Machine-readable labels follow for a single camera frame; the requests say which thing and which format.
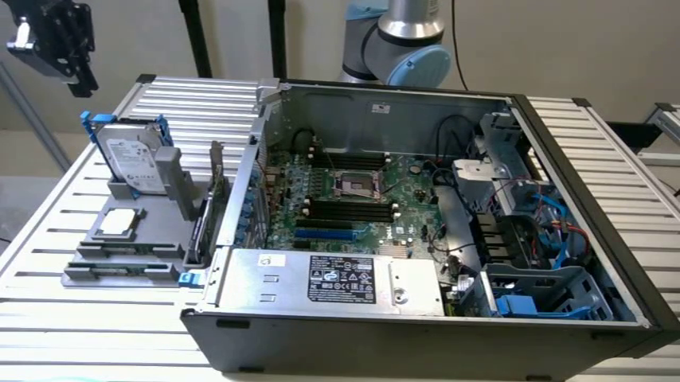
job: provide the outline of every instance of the green circuit board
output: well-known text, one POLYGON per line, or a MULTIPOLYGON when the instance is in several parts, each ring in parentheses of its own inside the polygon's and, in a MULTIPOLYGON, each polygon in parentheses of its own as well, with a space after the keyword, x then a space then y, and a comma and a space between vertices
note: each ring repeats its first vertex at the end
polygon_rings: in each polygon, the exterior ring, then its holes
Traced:
POLYGON ((424 226, 430 236, 441 227, 438 205, 432 200, 429 173, 409 171, 414 166, 421 169, 422 164, 422 160, 405 156, 393 158, 376 171, 336 170, 313 168, 308 158, 288 151, 270 153, 267 194, 271 221, 267 248, 392 255, 412 259, 442 257, 429 252, 429 243, 422 236, 424 226), (304 203, 308 197, 317 201, 398 204, 401 216, 393 223, 353 222, 352 240, 300 238, 296 237, 297 220, 305 219, 304 203), (301 242, 309 242, 305 244, 309 247, 296 247, 301 242))

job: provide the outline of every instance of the motherboard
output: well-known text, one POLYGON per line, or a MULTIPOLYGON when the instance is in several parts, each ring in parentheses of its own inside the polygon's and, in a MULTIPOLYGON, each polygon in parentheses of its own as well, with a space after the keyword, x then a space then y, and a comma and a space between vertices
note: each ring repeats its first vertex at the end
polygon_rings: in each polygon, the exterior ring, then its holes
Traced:
POLYGON ((444 237, 426 159, 270 153, 267 248, 432 259, 444 237))

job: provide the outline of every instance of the black pole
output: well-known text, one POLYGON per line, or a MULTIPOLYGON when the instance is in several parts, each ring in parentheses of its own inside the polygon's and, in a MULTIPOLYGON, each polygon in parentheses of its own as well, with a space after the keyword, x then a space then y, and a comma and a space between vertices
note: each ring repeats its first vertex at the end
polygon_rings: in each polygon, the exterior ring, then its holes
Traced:
POLYGON ((289 77, 286 61, 286 0, 267 0, 269 6, 269 35, 273 47, 274 77, 289 77))
POLYGON ((194 52, 195 70, 202 78, 213 78, 210 68, 209 47, 205 43, 203 23, 201 22, 198 0, 179 0, 179 8, 185 15, 187 32, 190 33, 191 51, 194 52))

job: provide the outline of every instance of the sticker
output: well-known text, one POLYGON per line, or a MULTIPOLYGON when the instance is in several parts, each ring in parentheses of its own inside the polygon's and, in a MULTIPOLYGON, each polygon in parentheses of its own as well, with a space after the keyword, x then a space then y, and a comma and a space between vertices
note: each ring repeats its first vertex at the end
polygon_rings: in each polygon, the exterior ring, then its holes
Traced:
POLYGON ((126 183, 141 193, 165 193, 159 169, 147 145, 126 139, 108 139, 107 145, 126 183))
POLYGON ((310 256, 308 298, 313 302, 376 304, 373 259, 310 256))
POLYGON ((372 113, 390 114, 390 105, 382 105, 380 103, 373 104, 372 113))
POLYGON ((259 255, 257 265, 259 267, 286 267, 286 255, 271 255, 263 253, 259 255))

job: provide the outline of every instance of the blue cable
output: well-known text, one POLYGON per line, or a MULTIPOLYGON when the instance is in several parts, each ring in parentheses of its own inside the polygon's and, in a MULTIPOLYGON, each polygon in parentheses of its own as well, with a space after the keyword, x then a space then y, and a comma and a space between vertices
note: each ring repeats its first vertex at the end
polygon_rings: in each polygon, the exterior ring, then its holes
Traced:
POLYGON ((567 241, 563 242, 563 246, 560 247, 560 254, 555 259, 553 270, 559 269, 563 266, 563 261, 567 259, 567 241))
POLYGON ((557 203, 557 201, 555 199, 552 199, 551 197, 547 197, 545 195, 541 195, 539 193, 535 193, 532 195, 532 197, 535 199, 545 201, 549 205, 552 205, 556 209, 560 210, 560 216, 567 217, 567 207, 564 205, 561 205, 560 203, 557 203))

